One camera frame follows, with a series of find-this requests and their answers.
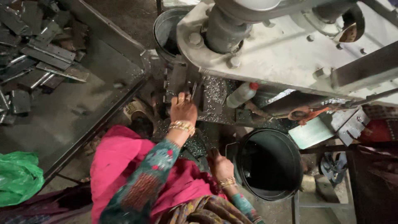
bracelet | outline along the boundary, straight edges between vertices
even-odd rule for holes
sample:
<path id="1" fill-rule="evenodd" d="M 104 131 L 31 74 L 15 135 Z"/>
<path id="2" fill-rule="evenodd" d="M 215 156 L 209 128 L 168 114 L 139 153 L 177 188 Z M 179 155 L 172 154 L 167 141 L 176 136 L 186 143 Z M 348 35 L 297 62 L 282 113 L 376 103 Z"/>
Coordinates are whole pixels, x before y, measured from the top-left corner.
<path id="1" fill-rule="evenodd" d="M 235 177 L 229 177 L 227 179 L 219 181 L 219 186 L 220 186 L 221 189 L 224 189 L 226 187 L 238 186 L 238 185 L 236 183 Z"/>
<path id="2" fill-rule="evenodd" d="M 195 134 L 195 127 L 189 122 L 184 120 L 174 121 L 170 124 L 170 129 L 179 129 L 189 133 L 189 136 L 192 137 Z"/>

metal bucket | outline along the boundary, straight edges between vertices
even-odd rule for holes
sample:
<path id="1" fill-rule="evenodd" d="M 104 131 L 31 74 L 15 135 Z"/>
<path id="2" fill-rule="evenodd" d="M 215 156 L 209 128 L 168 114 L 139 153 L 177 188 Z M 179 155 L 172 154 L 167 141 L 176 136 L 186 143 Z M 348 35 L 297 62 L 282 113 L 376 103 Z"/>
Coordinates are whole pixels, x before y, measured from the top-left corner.
<path id="1" fill-rule="evenodd" d="M 176 55 L 180 54 L 177 46 L 177 24 L 188 14 L 186 9 L 172 9 L 160 14 L 153 25 L 153 35 L 157 44 L 156 52 L 173 68 Z"/>
<path id="2" fill-rule="evenodd" d="M 262 129 L 247 134 L 236 158 L 242 183 L 264 200 L 290 198 L 301 186 L 300 153 L 282 132 Z"/>

